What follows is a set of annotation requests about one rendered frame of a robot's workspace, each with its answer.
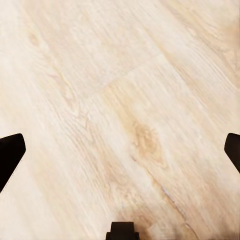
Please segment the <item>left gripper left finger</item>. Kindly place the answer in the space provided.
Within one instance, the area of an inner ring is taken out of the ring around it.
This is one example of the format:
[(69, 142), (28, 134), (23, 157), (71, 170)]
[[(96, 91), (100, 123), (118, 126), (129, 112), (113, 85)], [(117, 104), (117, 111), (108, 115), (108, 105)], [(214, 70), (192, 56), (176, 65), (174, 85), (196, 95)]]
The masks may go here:
[(0, 193), (26, 153), (22, 133), (0, 138)]

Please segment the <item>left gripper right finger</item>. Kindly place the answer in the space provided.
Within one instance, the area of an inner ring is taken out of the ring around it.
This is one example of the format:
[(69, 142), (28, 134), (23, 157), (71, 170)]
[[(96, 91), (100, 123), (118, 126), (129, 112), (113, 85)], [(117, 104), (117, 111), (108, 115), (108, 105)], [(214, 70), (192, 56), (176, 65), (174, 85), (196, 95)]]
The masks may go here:
[(228, 133), (224, 151), (240, 173), (240, 135)]

